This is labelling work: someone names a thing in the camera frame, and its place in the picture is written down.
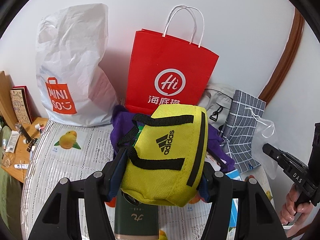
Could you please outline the person's right hand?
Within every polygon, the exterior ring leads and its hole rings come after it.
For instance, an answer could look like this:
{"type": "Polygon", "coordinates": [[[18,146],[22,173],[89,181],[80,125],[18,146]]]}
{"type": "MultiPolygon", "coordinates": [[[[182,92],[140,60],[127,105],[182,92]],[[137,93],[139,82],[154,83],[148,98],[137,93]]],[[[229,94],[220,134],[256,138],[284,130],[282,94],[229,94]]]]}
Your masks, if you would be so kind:
{"type": "Polygon", "coordinates": [[[286,202],[282,206],[279,213],[279,219],[283,225],[293,222],[296,213],[300,213],[299,218],[296,220],[296,226],[302,226],[306,219],[309,217],[314,206],[312,203],[303,203],[295,206],[295,202],[300,196],[295,184],[292,185],[290,191],[286,195],[286,202]]]}

